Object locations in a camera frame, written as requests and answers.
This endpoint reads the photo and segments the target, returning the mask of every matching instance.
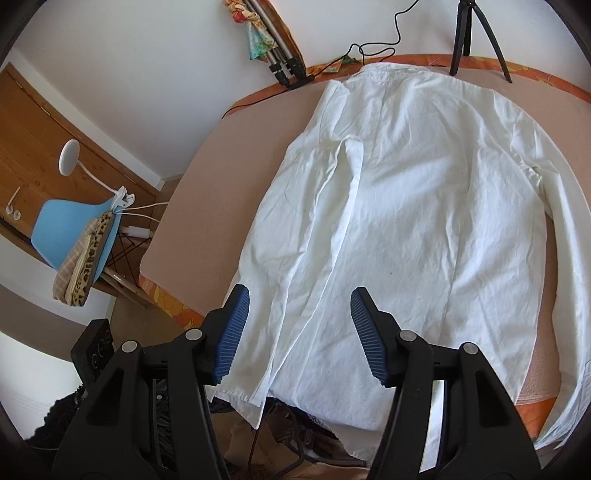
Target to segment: blue chair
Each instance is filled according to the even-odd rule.
[[[45,202],[33,227],[31,243],[35,250],[54,269],[59,270],[62,262],[78,240],[88,222],[111,209],[113,199],[101,205],[70,202],[68,200],[48,200]],[[105,268],[109,253],[115,243],[121,215],[115,215],[113,227],[96,266],[93,283]]]

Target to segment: wall hook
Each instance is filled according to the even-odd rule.
[[[17,196],[17,193],[20,189],[21,189],[20,187],[17,188],[17,191],[12,194],[12,197],[10,197],[10,200],[8,201],[8,205],[6,205],[7,215],[12,215],[12,212],[14,211],[14,208],[12,207],[12,201],[14,200],[14,197]]]

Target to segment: orange floral tablecloth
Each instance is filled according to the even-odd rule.
[[[379,59],[369,60],[368,63],[379,61]],[[432,55],[432,54],[419,54],[419,55],[400,55],[391,57],[387,61],[393,63],[405,63],[410,65],[417,65],[423,67],[447,67],[449,68],[452,56],[451,55]],[[569,83],[561,78],[555,77],[548,73],[541,72],[536,69],[531,69],[523,65],[516,63],[507,62],[509,71],[512,74],[519,75],[522,77],[535,80],[537,82],[544,82],[548,85],[552,85],[555,88],[571,93],[576,97],[591,103],[591,93]],[[358,72],[361,67],[360,63],[350,63],[343,65],[337,73],[326,73],[319,75],[314,82],[324,82],[332,78],[338,78],[342,76],[352,75]],[[462,57],[460,67],[465,69],[478,69],[478,70],[494,70],[501,72],[501,66],[497,59],[489,59],[484,57]],[[270,96],[280,93],[284,88],[279,84],[272,85],[255,92],[243,99],[239,100],[234,104],[234,108],[228,112],[229,115],[237,112],[241,108],[246,108],[250,104],[269,98]],[[150,279],[145,278],[143,275],[139,276],[139,284],[143,290],[152,298],[156,304],[162,308],[172,319],[181,325],[185,330],[189,328],[199,327],[203,322],[203,315],[195,312],[191,308],[184,305],[181,301],[177,300],[169,292],[156,285]],[[554,402],[555,398],[549,398],[541,402],[532,404],[517,405],[516,408],[528,430],[531,437],[535,437],[539,434],[541,428],[544,425]]]
[[[199,327],[203,323],[203,315],[187,307],[182,301],[175,299],[170,293],[142,274],[139,275],[139,286],[155,301],[158,307],[185,330]]]

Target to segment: wooden wardrobe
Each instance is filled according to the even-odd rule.
[[[72,125],[8,64],[0,72],[0,234],[39,260],[43,259],[31,246],[30,239],[39,211],[47,200],[99,204],[112,197],[111,192],[89,178],[80,167],[68,177],[60,174],[59,155],[63,145],[72,138],[80,142],[81,162],[111,188],[125,186],[128,192],[134,193],[134,206],[150,205],[158,195],[158,190]],[[19,187],[12,201],[13,209],[20,212],[20,218],[16,219],[5,208]],[[150,215],[151,209],[141,213]],[[149,227],[150,221],[124,216],[121,224]],[[114,255],[124,246],[124,242],[117,241]],[[122,258],[115,263],[117,271],[129,281],[137,280],[139,274],[143,250],[138,250],[128,258],[131,262]],[[110,287],[102,289],[114,293]]]

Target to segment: tripod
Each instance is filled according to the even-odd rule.
[[[492,48],[495,49],[496,57],[499,59],[499,63],[501,64],[507,82],[513,83],[511,75],[509,74],[509,69],[507,68],[507,63],[503,58],[501,48],[495,38],[495,34],[492,32],[488,20],[484,16],[484,13],[482,13],[482,10],[480,10],[480,7],[476,4],[475,0],[460,0],[460,4],[457,6],[456,41],[453,45],[452,67],[449,74],[454,76],[457,73],[457,69],[460,66],[460,59],[462,58],[462,47],[464,49],[464,55],[466,57],[470,56],[470,44],[472,42],[472,10],[476,12],[478,20],[480,20],[488,39],[491,41]]]

